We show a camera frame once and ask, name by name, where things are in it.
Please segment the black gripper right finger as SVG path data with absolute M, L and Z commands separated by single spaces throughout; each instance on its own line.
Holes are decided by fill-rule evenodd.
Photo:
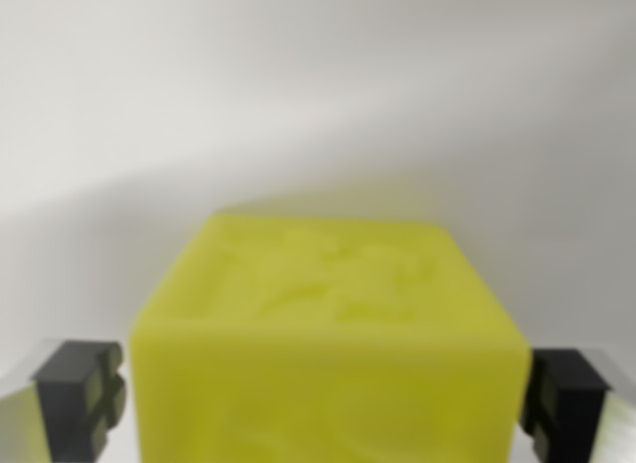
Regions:
M 534 348 L 520 426 L 540 462 L 633 462 L 635 381 L 599 349 Z

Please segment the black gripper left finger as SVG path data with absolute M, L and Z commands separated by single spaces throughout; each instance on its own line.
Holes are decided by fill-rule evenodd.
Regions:
M 1 377 L 3 462 L 95 462 L 127 398 L 115 341 L 46 339 Z

